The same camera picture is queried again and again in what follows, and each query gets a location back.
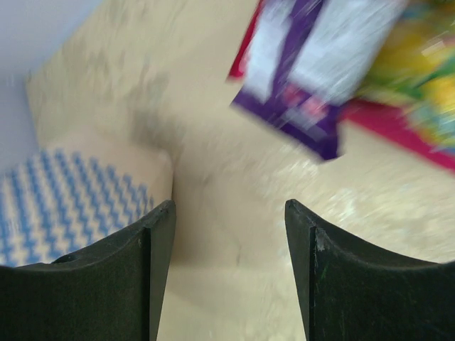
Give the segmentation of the green yellow candy packet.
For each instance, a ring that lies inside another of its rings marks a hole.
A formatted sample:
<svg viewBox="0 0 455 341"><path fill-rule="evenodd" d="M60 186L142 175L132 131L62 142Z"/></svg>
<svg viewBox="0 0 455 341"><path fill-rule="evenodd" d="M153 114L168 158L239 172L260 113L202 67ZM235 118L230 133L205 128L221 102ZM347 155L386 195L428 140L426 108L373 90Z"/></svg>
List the green yellow candy packet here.
<svg viewBox="0 0 455 341"><path fill-rule="evenodd" d="M356 96L401 109L424 141L453 151L454 2L409 2Z"/></svg>

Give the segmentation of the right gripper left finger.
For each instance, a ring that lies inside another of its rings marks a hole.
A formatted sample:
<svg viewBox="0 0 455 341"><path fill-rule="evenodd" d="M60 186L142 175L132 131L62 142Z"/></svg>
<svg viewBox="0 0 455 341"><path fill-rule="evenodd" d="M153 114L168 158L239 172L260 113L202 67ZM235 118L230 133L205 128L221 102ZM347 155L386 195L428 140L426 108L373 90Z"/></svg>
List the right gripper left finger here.
<svg viewBox="0 0 455 341"><path fill-rule="evenodd" d="M50 264L1 268L2 340L155 340L176 230L167 200Z"/></svg>

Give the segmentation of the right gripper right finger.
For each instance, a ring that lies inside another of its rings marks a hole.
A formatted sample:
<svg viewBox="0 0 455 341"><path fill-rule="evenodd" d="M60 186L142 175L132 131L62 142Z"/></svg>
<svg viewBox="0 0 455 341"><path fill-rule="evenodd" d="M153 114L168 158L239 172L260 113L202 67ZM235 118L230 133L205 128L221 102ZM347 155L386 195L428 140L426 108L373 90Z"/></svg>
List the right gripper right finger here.
<svg viewBox="0 0 455 341"><path fill-rule="evenodd" d="M454 263L394 253L296 200L285 225L307 340L453 340Z"/></svg>

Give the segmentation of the pink cookie snack packet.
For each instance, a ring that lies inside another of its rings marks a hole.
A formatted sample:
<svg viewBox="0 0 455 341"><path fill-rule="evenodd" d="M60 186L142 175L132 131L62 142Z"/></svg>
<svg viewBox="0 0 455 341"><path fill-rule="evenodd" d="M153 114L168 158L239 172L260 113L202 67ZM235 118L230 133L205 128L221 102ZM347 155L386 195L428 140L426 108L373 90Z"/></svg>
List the pink cookie snack packet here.
<svg viewBox="0 0 455 341"><path fill-rule="evenodd" d="M247 50L250 46L250 43L252 42L257 20L265 2L266 1L260 1L257 4L255 12L245 32L238 53L228 74L230 79L239 80L242 82L242 84L245 78ZM437 164L438 166L441 166L447 170L454 169L454 150L440 150L433 147L424 141L423 138L421 138L417 132L411 128L401 109L397 107L390 107L384 104L378 104L375 102L369 102L368 100L358 98L356 96L357 90L355 91L353 97L345 104L344 108L342 109L338 121L338 126L343 120L347 119L348 121L351 121L367 129L368 131L373 132L397 144L398 146L401 146L409 151L413 151L416 154L423 156L425 159ZM339 155L341 138L338 126L337 130Z"/></svg>

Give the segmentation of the purple white snack packet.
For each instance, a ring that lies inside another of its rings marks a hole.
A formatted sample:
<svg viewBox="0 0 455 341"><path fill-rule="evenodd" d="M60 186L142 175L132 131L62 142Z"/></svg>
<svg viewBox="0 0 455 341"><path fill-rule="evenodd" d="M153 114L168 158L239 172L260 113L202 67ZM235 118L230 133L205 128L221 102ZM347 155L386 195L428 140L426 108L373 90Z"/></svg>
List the purple white snack packet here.
<svg viewBox="0 0 455 341"><path fill-rule="evenodd" d="M338 121L405 1L266 1L233 104L325 161L338 157Z"/></svg>

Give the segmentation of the blue checkered paper bag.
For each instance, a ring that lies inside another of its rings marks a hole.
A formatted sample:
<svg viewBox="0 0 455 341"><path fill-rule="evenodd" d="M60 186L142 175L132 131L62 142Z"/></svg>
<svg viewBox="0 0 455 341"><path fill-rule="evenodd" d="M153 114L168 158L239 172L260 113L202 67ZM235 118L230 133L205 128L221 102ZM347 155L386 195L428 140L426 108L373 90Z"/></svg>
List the blue checkered paper bag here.
<svg viewBox="0 0 455 341"><path fill-rule="evenodd" d="M1 264L49 264L171 197L167 152L100 135L59 141L1 174Z"/></svg>

